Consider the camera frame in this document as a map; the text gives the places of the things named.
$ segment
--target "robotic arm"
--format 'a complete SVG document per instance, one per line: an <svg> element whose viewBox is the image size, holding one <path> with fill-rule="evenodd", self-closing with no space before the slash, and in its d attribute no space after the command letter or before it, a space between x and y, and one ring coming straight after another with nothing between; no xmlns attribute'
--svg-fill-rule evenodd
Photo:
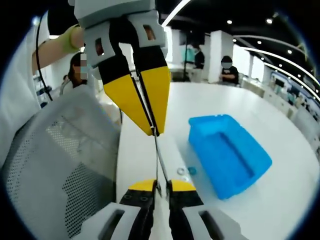
<svg viewBox="0 0 320 240"><path fill-rule="evenodd" d="M147 135L154 135L157 146L157 136L165 129L171 77L161 49L166 38L158 24L155 0L68 1L84 29L86 60L98 70L105 93ZM142 93L119 43L132 46ZM165 178L172 239L245 240L239 224L204 205L194 186ZM134 184L119 204L110 203L87 219L73 239L148 240L158 187L157 179Z"/></svg>
<svg viewBox="0 0 320 240"><path fill-rule="evenodd" d="M84 29L87 62L98 69L105 93L147 135L153 135L152 128L157 136L163 133L171 77L161 49L166 38L155 1L69 0L69 4ZM142 94L119 43L132 46Z"/></svg>

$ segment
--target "blue plastic tray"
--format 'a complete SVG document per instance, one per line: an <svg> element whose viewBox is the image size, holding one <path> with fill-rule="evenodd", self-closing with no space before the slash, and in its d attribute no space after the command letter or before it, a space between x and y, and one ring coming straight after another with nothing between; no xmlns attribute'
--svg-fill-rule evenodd
<svg viewBox="0 0 320 240"><path fill-rule="evenodd" d="M229 115L193 117L189 142L219 199L254 184L272 165L260 144Z"/></svg>

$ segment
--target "white table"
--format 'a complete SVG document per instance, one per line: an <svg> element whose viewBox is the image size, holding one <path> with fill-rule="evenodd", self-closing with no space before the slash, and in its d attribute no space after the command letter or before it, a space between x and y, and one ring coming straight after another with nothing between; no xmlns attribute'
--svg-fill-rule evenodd
<svg viewBox="0 0 320 240"><path fill-rule="evenodd" d="M270 169L253 186L224 201L215 196L188 144L188 119L216 114L234 117L273 161ZM246 89L204 83L172 83L165 134L159 137L159 141L163 137L174 139L185 164L197 168L198 173L192 180L204 203L219 208L237 221L242 234L249 240L286 239L299 224L318 188L320 167L302 133L274 106ZM166 167L173 169L177 167L177 153L174 149L164 149L166 142L160 144L161 151L165 152ZM153 137L146 136L125 116L118 153L117 200L133 183L155 178L155 172Z"/></svg>

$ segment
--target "gray gripper housing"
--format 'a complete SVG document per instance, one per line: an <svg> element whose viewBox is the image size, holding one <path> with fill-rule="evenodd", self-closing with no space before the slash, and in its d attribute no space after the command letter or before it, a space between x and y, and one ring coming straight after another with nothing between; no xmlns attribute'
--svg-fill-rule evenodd
<svg viewBox="0 0 320 240"><path fill-rule="evenodd" d="M74 15L84 28L85 53L93 68L115 55L109 39L109 20L112 18L127 16L137 32L140 48L166 46L164 29L158 23L155 0L69 0L69 4L74 5ZM155 39L148 39L144 26L152 29ZM103 55L98 55L96 51L96 40L99 39Z"/></svg>
<svg viewBox="0 0 320 240"><path fill-rule="evenodd" d="M131 228L140 207L111 202L95 215L83 222L81 232L72 240L101 240L107 230L115 227L111 240L128 240ZM113 220L120 216L116 226Z"/></svg>
<svg viewBox="0 0 320 240"><path fill-rule="evenodd" d="M189 222L194 240L248 240L241 234L240 225L217 208L206 205L184 207L183 212ZM211 238L204 222L214 230L216 237Z"/></svg>

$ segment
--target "black shirt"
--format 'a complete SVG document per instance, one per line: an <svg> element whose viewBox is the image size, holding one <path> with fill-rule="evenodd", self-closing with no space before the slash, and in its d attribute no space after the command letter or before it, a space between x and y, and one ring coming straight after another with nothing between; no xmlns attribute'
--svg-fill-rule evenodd
<svg viewBox="0 0 320 240"><path fill-rule="evenodd" d="M205 65L205 55L202 51L199 51L194 56L194 65L196 69L204 69Z"/></svg>
<svg viewBox="0 0 320 240"><path fill-rule="evenodd" d="M228 82L232 84L239 84L239 72L238 69L235 66L231 66L229 69L223 68L221 74L223 75L234 75L234 79L228 79L223 77L223 82Z"/></svg>

